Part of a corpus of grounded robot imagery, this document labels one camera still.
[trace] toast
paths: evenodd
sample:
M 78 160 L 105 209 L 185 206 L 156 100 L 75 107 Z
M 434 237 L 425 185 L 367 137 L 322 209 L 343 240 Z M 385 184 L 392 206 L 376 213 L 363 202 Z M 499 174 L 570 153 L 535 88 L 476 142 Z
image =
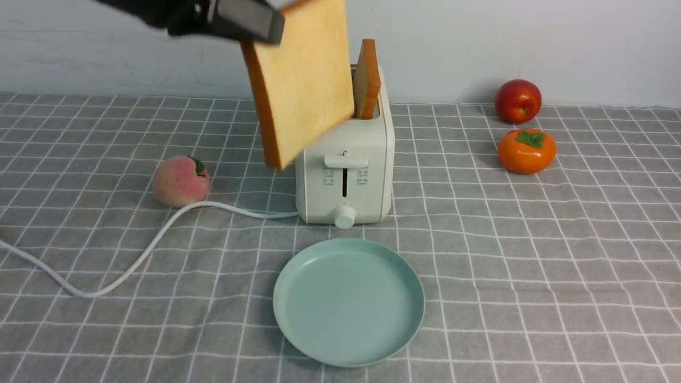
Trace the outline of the toast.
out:
M 376 41 L 372 39 L 362 40 L 360 57 L 355 67 L 353 88 L 355 92 L 354 117 L 363 120 L 373 118 L 381 90 L 381 77 L 376 56 Z
M 354 111 L 345 0 L 297 0 L 281 13 L 280 45 L 241 42 L 265 164 L 278 169 Z

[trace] persimmon calyx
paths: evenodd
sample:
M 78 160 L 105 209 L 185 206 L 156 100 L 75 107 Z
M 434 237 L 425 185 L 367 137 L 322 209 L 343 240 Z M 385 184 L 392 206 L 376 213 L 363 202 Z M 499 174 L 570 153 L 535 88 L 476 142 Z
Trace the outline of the persimmon calyx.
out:
M 529 145 L 535 149 L 541 149 L 541 144 L 544 141 L 544 134 L 530 133 L 526 130 L 521 130 L 520 133 L 518 133 L 518 137 L 516 137 L 516 141 Z
M 194 164 L 196 164 L 196 175 L 201 176 L 201 173 L 204 171 L 204 169 L 206 169 L 204 163 L 190 155 L 188 155 L 188 157 L 194 161 Z

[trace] toaster power cord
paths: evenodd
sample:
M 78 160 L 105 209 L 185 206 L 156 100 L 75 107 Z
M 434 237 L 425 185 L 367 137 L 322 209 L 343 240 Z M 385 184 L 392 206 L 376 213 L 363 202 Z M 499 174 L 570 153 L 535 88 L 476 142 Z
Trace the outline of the toaster power cord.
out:
M 171 216 L 171 218 L 168 220 L 168 222 L 163 225 L 163 227 L 160 229 L 159 233 L 156 234 L 156 237 L 151 241 L 149 246 L 147 246 L 146 250 L 144 250 L 144 253 L 137 258 L 135 263 L 130 266 L 125 273 L 123 273 L 118 279 L 113 281 L 109 286 L 106 286 L 105 288 L 95 291 L 95 292 L 84 292 L 82 290 L 79 290 L 75 288 L 73 285 L 71 285 L 66 279 L 64 279 L 61 275 L 59 275 L 54 269 L 46 265 L 44 262 L 41 260 L 37 259 L 36 257 L 32 256 L 31 254 L 28 254 L 27 252 L 17 249 L 16 247 L 6 243 L 5 241 L 2 241 L 0 239 L 0 247 L 4 247 L 7 250 L 10 251 L 10 253 L 15 253 L 16 255 L 20 256 L 21 258 L 24 258 L 25 260 L 35 264 L 36 266 L 40 267 L 44 271 L 47 272 L 52 278 L 54 278 L 57 283 L 59 283 L 62 287 L 64 287 L 68 292 L 75 296 L 79 296 L 80 298 L 97 298 L 98 296 L 103 296 L 104 294 L 110 292 L 111 290 L 115 289 L 118 287 L 121 283 L 123 283 L 132 273 L 137 270 L 138 267 L 142 264 L 142 262 L 145 261 L 151 254 L 151 252 L 154 250 L 156 247 L 156 244 L 161 240 L 163 235 L 165 234 L 166 231 L 170 228 L 170 226 L 184 213 L 187 211 L 190 211 L 191 209 L 196 209 L 198 207 L 217 207 L 218 209 L 223 209 L 226 211 L 231 211 L 233 213 L 241 214 L 241 215 L 246 215 L 247 217 L 252 217 L 252 218 L 260 218 L 260 219 L 282 219 L 282 218 L 291 218 L 291 217 L 297 217 L 298 213 L 273 213 L 273 214 L 262 214 L 262 213 L 254 213 L 252 211 L 244 210 L 244 209 L 239 209 L 238 207 L 234 207 L 232 205 L 228 204 L 223 204 L 220 202 L 211 202 L 211 201 L 201 201 L 201 202 L 194 202 L 193 204 L 188 204 L 187 206 L 181 208 L 180 210 L 177 210 L 175 214 Z

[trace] toaster lever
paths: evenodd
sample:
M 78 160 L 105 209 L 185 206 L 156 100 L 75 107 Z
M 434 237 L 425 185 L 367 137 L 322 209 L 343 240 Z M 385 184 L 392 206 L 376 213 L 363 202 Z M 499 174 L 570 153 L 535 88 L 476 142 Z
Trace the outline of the toaster lever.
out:
M 324 156 L 324 166 L 331 169 L 363 169 L 369 165 L 369 158 L 357 155 L 332 155 Z

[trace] white wall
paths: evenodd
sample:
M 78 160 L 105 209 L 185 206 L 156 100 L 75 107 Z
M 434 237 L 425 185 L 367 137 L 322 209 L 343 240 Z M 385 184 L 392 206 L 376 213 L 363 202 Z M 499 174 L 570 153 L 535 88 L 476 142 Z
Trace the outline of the white wall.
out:
M 393 102 L 681 106 L 681 0 L 348 0 Z M 171 40 L 88 0 L 0 0 L 0 91 L 250 97 L 236 44 Z

